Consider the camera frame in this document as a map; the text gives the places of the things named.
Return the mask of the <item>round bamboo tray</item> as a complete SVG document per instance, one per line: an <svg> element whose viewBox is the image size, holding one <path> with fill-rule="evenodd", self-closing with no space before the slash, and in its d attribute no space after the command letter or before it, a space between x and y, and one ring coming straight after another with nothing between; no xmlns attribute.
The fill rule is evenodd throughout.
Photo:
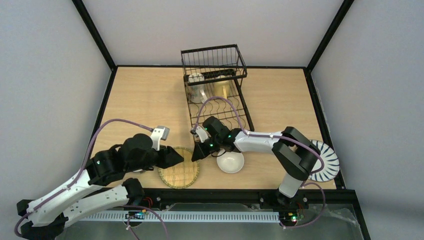
<svg viewBox="0 0 424 240"><path fill-rule="evenodd" d="M184 161L175 166L166 169L159 168L158 174L160 179L172 189L185 189L191 186L200 174L200 164L192 162L193 151L178 146L175 148L176 152L180 154Z"/></svg>

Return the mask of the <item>yellow mug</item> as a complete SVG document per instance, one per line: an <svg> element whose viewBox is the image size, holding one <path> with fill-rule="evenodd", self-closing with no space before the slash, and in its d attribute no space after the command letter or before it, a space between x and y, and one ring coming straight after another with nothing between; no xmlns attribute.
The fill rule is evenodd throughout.
<svg viewBox="0 0 424 240"><path fill-rule="evenodd" d="M227 99L228 96L231 93L231 81L230 80L224 80L224 81L217 81L213 83L213 94L216 97L222 97Z"/></svg>

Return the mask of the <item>clear glass cup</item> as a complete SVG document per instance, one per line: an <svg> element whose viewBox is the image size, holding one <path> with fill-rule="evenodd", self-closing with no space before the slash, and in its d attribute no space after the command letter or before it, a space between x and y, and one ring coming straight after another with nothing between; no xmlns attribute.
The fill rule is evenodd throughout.
<svg viewBox="0 0 424 240"><path fill-rule="evenodd" d="M188 76L188 83L198 83L196 85L190 85L188 87L190 99L193 103L204 103L207 100L205 93L205 85L199 84L205 80L205 77L201 73L192 73Z"/></svg>

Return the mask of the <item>black wire dish rack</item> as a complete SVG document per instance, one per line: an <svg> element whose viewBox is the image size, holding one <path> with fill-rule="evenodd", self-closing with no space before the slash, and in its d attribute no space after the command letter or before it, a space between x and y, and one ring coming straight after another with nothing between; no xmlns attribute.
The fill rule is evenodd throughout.
<svg viewBox="0 0 424 240"><path fill-rule="evenodd" d="M237 44L181 50L183 83L191 125L216 117L229 129L254 124L242 92L246 63Z"/></svg>

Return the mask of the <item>blue striped white plate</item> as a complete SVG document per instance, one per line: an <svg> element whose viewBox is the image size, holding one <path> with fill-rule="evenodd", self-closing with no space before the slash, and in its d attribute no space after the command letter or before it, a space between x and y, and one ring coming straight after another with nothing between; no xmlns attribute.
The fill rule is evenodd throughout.
<svg viewBox="0 0 424 240"><path fill-rule="evenodd" d="M340 163L337 154L328 144L322 141L313 139L311 142L319 149L324 167L321 171L310 175L308 179L320 183L333 180L340 171Z"/></svg>

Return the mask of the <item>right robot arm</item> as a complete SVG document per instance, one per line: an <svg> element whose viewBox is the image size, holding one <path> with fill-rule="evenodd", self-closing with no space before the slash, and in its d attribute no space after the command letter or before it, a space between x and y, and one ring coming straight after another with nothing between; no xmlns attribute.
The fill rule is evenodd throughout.
<svg viewBox="0 0 424 240"><path fill-rule="evenodd" d="M320 162L321 151L295 127L283 131L255 132L244 128L229 129L218 118L211 116L202 125L196 124L191 134L198 137L191 160L203 160L220 150L226 152L257 152L272 154L286 171L278 191L286 198L293 198L303 183L313 174Z"/></svg>

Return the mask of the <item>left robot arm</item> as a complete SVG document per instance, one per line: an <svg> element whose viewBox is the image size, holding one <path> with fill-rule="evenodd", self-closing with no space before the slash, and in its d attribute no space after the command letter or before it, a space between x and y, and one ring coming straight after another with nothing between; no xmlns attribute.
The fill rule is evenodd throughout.
<svg viewBox="0 0 424 240"><path fill-rule="evenodd" d="M136 178L101 191L110 183L122 180L126 173L152 171L155 167L167 169L183 161L171 146L154 146L148 135L138 133L123 144L97 152L81 172L49 194L19 201L17 212L28 221L19 222L15 233L27 240L53 240L84 217L142 200L145 192Z"/></svg>

